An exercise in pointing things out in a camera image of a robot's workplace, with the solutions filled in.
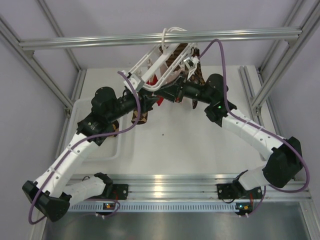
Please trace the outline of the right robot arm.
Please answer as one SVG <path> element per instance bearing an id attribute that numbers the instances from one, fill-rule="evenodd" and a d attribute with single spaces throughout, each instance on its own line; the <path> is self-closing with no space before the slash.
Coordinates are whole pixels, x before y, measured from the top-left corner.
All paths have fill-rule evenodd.
<path id="1" fill-rule="evenodd" d="M 266 130 L 237 109 L 224 97 L 223 76 L 211 74 L 204 85 L 185 81 L 179 76 L 155 91 L 156 96 L 171 102 L 180 102 L 184 97 L 206 103 L 207 118 L 244 140 L 266 160 L 265 165 L 241 172 L 233 181 L 233 192 L 238 198 L 246 198 L 252 189 L 270 186 L 284 192 L 284 186 L 303 168 L 302 148 L 295 137 L 285 139 Z"/>

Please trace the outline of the white plastic sock hanger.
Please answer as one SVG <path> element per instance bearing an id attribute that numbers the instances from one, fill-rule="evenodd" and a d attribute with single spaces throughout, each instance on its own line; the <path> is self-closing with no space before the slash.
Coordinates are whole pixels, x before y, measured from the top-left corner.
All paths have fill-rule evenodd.
<path id="1" fill-rule="evenodd" d="M 172 83 L 179 74 L 186 74 L 189 80 L 196 73 L 200 63 L 196 54 L 197 44 L 169 43 L 165 40 L 168 33 L 185 31 L 177 26 L 164 28 L 161 43 L 154 45 L 129 71 L 123 71 L 136 92 L 141 89 L 155 92 Z"/>

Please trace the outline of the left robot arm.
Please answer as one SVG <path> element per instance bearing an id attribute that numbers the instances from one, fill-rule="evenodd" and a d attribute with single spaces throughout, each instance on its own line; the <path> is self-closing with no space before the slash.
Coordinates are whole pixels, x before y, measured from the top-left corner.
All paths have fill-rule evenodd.
<path id="1" fill-rule="evenodd" d="M 113 194 L 113 180 L 98 172 L 80 183 L 68 182 L 84 160 L 108 137 L 121 134 L 116 121 L 133 110 L 145 113 L 159 97 L 143 90 L 141 94 L 125 89 L 117 97 L 111 87 L 101 87 L 91 100 L 91 112 L 77 124 L 76 133 L 55 162 L 36 180 L 28 180 L 22 190 L 31 203 L 51 222 L 60 220 L 68 209 L 90 198 L 107 199 Z"/>

